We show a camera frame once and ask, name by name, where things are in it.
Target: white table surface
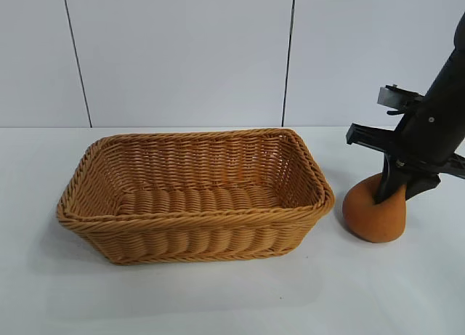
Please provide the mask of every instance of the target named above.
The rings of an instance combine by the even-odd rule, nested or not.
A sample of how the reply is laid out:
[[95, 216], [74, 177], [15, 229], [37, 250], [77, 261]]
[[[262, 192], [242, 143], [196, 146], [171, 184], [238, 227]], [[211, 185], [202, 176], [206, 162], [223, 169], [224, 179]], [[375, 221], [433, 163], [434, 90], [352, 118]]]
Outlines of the white table surface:
[[442, 175], [410, 200], [399, 240], [360, 241], [341, 201], [382, 157], [345, 145], [347, 128], [295, 128], [336, 205], [284, 257], [114, 266], [59, 226], [92, 142], [198, 130], [213, 129], [0, 129], [1, 334], [465, 334], [465, 182]]

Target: robotic arm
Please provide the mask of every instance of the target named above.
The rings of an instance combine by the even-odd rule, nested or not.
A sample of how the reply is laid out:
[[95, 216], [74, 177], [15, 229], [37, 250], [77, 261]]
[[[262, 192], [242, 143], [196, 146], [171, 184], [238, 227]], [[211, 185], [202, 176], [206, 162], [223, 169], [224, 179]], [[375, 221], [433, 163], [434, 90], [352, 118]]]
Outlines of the robotic arm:
[[402, 186], [406, 200], [431, 190], [440, 183], [439, 173], [465, 179], [465, 158], [454, 153], [465, 138], [465, 14], [454, 47], [424, 96], [396, 86], [381, 88], [378, 104], [394, 108], [390, 115], [403, 115], [394, 131], [353, 124], [347, 132], [347, 143], [384, 153], [375, 204]]

